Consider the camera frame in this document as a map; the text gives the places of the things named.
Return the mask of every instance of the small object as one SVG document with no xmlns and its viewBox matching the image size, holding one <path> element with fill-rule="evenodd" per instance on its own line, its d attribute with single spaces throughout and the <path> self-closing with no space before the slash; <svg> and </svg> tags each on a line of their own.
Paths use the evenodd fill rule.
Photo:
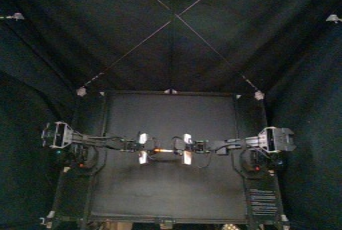
<svg viewBox="0 0 342 230">
<path fill-rule="evenodd" d="M 63 172 L 67 173 L 70 171 L 71 167 L 64 167 Z"/>
<path fill-rule="evenodd" d="M 140 151 L 139 152 L 139 163 L 140 164 L 147 164 L 148 163 L 148 156 L 147 156 L 147 151 Z"/>
<path fill-rule="evenodd" d="M 24 20 L 24 16 L 22 13 L 15 13 L 14 16 L 0 16 L 0 19 L 15 19 L 16 21 L 18 20 Z"/>
<path fill-rule="evenodd" d="M 259 90 L 255 92 L 255 95 L 254 95 L 255 99 L 257 100 L 263 100 L 265 98 L 265 93 L 262 93 Z"/>
<path fill-rule="evenodd" d="M 335 22 L 335 24 L 338 23 L 338 21 L 342 22 L 342 19 L 337 16 L 337 14 L 331 14 L 327 19 L 326 19 L 327 22 Z"/>
<path fill-rule="evenodd" d="M 183 135 L 183 140 L 185 140 L 186 144 L 193 144 L 193 140 L 191 140 L 191 135 L 190 134 L 185 134 Z"/>
<path fill-rule="evenodd" d="M 139 136 L 139 144 L 143 145 L 147 142 L 147 140 L 148 140 L 148 134 L 146 134 L 146 133 L 140 134 L 140 136 Z"/>
<path fill-rule="evenodd" d="M 164 90 L 164 94 L 173 94 L 173 95 L 177 95 L 178 94 L 178 91 L 174 90 L 174 89 L 167 89 Z"/>
<path fill-rule="evenodd" d="M 42 222 L 40 222 L 40 225 L 43 225 L 43 226 L 46 226 L 47 225 L 47 223 L 46 223 L 46 218 L 39 218 L 40 220 L 42 220 Z"/>
<path fill-rule="evenodd" d="M 182 163 L 186 165 L 191 165 L 193 161 L 193 153 L 190 151 L 185 151 L 183 157 L 182 157 Z"/>
<path fill-rule="evenodd" d="M 84 97 L 84 96 L 87 95 L 87 89 L 86 89 L 86 87 L 80 87 L 80 88 L 76 90 L 76 93 L 78 93 L 78 96 Z"/>
<path fill-rule="evenodd" d="M 22 19 L 22 20 L 24 20 L 26 18 L 24 18 L 24 16 L 23 16 L 23 14 L 22 13 L 15 13 L 15 15 L 12 16 L 12 18 L 18 21 L 19 19 Z"/>
<path fill-rule="evenodd" d="M 258 135 L 258 146 L 267 153 L 293 151 L 295 149 L 294 132 L 287 128 L 265 128 Z"/>
</svg>

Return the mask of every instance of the black panel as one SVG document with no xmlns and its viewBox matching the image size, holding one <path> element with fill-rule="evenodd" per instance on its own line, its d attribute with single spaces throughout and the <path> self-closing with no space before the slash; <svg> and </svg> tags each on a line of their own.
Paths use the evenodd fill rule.
<svg viewBox="0 0 342 230">
<path fill-rule="evenodd" d="M 171 138 L 185 133 L 210 140 L 237 136 L 230 96 L 110 94 L 107 102 L 111 134 L 135 138 L 139 131 L 147 132 L 166 148 L 173 146 Z M 173 154 L 158 159 L 163 162 L 139 165 L 138 154 L 108 152 L 95 188 L 92 218 L 246 222 L 243 182 L 230 157 L 213 155 L 203 169 L 207 155 L 197 155 L 191 166 L 182 165 L 181 157 Z"/>
</svg>

